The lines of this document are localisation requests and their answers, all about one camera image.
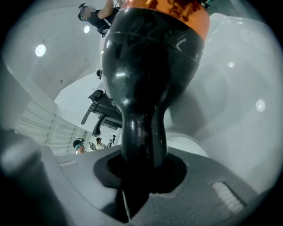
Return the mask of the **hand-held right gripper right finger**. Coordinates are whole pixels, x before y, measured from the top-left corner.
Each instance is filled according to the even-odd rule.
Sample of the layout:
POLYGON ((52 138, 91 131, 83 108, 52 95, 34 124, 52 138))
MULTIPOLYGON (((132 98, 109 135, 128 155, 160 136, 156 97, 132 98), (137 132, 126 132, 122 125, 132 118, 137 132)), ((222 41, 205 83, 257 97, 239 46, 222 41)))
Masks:
POLYGON ((151 194, 133 217, 132 226, 236 226, 241 213, 230 210, 225 201, 235 198, 244 207, 257 193, 246 182, 219 162, 188 152, 172 152, 180 158, 187 174, 171 193, 151 194), (220 183, 231 192, 221 200, 213 184, 220 183))

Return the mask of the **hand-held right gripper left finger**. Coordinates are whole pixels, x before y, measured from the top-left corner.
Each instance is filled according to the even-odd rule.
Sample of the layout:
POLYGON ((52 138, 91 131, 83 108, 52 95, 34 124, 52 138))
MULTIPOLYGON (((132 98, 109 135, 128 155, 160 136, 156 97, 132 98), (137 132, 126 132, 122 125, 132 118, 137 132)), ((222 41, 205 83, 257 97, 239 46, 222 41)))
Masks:
POLYGON ((42 147, 42 162, 68 226, 126 226, 103 212, 117 191, 104 187, 94 174, 94 164, 102 157, 95 152, 55 156, 50 147, 42 147))

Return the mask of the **white sink basin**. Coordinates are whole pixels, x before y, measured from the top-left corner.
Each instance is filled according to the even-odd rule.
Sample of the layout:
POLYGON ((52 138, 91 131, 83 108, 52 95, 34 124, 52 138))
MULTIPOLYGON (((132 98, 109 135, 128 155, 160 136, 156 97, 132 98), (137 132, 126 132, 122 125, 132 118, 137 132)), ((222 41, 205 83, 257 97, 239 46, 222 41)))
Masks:
POLYGON ((219 13, 199 68, 164 117, 168 145, 221 163, 254 191, 283 168, 283 49, 259 21, 219 13))

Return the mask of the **black hair dryer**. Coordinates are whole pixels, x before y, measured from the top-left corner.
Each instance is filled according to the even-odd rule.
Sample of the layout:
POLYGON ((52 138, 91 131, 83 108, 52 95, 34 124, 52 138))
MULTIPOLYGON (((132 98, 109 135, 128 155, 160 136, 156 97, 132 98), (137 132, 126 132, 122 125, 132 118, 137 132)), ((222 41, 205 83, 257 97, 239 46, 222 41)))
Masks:
POLYGON ((103 49, 102 80, 122 114, 122 156, 157 168, 167 157, 166 109, 199 66, 210 19, 200 0, 125 0, 103 49))

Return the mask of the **black faucet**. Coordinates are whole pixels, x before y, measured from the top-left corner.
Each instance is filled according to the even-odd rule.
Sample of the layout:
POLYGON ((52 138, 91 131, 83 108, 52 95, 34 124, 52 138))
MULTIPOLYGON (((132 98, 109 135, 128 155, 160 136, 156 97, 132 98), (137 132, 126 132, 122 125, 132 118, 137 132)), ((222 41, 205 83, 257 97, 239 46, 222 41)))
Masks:
POLYGON ((122 128, 122 115, 105 92, 102 90, 95 90, 88 99, 92 101, 92 104, 89 106, 81 124, 84 125, 86 123, 90 113, 97 115, 98 121, 92 131, 94 137, 101 135, 101 126, 114 130, 122 128))

